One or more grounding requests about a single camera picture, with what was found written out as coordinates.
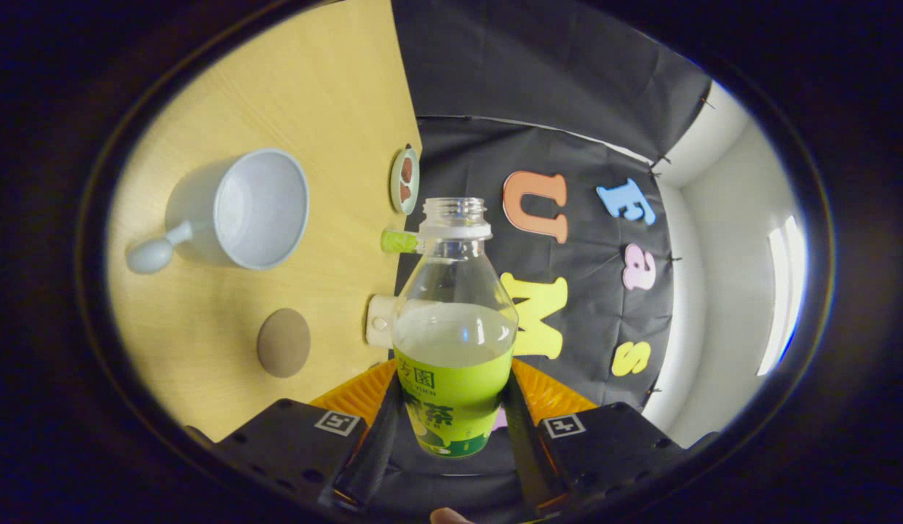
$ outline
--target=plastic bottle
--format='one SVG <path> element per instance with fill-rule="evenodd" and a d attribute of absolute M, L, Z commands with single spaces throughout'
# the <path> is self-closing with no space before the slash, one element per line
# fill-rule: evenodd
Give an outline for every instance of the plastic bottle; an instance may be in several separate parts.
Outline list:
<path fill-rule="evenodd" d="M 518 317 L 484 253 L 483 199 L 426 199 L 425 249 L 394 309 L 394 349 L 418 444 L 460 458 L 487 444 Z"/>

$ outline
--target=green liquid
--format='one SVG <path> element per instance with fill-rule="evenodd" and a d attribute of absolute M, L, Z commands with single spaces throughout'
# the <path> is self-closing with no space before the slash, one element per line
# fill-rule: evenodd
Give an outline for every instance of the green liquid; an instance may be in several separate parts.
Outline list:
<path fill-rule="evenodd" d="M 512 365 L 517 326 L 494 309 L 431 303 L 394 326 L 397 372 L 419 445 L 466 457 L 487 444 Z"/>

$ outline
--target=mug handle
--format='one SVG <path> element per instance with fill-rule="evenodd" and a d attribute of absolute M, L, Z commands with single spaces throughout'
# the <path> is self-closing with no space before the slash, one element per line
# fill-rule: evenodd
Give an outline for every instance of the mug handle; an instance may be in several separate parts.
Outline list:
<path fill-rule="evenodd" d="M 192 238 L 192 225 L 184 220 L 179 226 L 170 229 L 159 239 L 152 239 L 136 246 L 128 252 L 128 269 L 142 275 L 156 273 L 165 268 L 172 259 L 172 249 L 178 243 Z"/>

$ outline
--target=white object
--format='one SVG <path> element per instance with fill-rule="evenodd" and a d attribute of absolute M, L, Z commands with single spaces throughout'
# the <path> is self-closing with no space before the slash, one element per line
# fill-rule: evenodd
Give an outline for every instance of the white object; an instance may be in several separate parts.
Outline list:
<path fill-rule="evenodd" d="M 206 166 L 170 195 L 168 233 L 128 252 L 135 273 L 161 271 L 178 251 L 218 266 L 270 269 L 292 255 L 309 219 L 309 184 L 285 151 L 267 148 Z"/>
<path fill-rule="evenodd" d="M 784 356 L 797 326 L 800 299 L 807 279 L 807 245 L 794 215 L 788 216 L 781 228 L 768 235 L 768 243 L 774 266 L 774 308 L 768 344 L 758 365 L 759 376 L 771 371 Z"/>
<path fill-rule="evenodd" d="M 392 309 L 395 296 L 373 295 L 367 305 L 367 326 L 364 338 L 377 348 L 392 349 Z"/>
<path fill-rule="evenodd" d="M 390 199 L 394 209 L 405 215 L 409 215 L 415 209 L 415 201 L 418 200 L 418 155 L 408 143 L 405 149 L 396 155 L 392 165 Z"/>

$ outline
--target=foam letter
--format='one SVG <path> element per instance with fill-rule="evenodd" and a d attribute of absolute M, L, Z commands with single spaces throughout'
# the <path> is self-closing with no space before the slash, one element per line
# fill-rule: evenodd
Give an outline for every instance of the foam letter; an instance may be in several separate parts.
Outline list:
<path fill-rule="evenodd" d="M 648 345 L 648 342 L 639 342 L 637 344 L 626 342 L 616 348 L 611 371 L 616 377 L 623 377 L 629 373 L 639 373 L 648 365 L 650 356 L 651 346 Z"/>
<path fill-rule="evenodd" d="M 600 195 L 603 205 L 607 206 L 607 211 L 615 218 L 618 218 L 620 212 L 625 208 L 623 218 L 638 220 L 644 215 L 645 223 L 648 225 L 655 223 L 655 212 L 651 211 L 651 206 L 648 205 L 645 195 L 642 194 L 631 178 L 627 178 L 625 185 L 618 188 L 597 188 L 597 195 Z"/>
<path fill-rule="evenodd" d="M 504 273 L 500 282 L 512 298 L 525 298 L 515 305 L 519 313 L 520 331 L 512 343 L 514 355 L 545 355 L 558 358 L 561 354 L 561 332 L 541 319 L 564 308 L 568 302 L 568 281 L 558 277 L 553 283 L 517 281 L 512 273 Z"/>
<path fill-rule="evenodd" d="M 555 218 L 541 218 L 528 215 L 522 210 L 523 195 L 538 195 L 553 199 L 559 207 L 568 202 L 568 186 L 561 175 L 545 176 L 537 172 L 518 170 L 504 182 L 504 213 L 513 226 L 523 231 L 540 233 L 554 237 L 558 243 L 568 240 L 568 218 L 564 215 Z"/>
<path fill-rule="evenodd" d="M 655 285 L 655 258 L 648 251 L 631 243 L 626 246 L 626 269 L 623 269 L 623 285 L 627 289 L 651 289 Z"/>

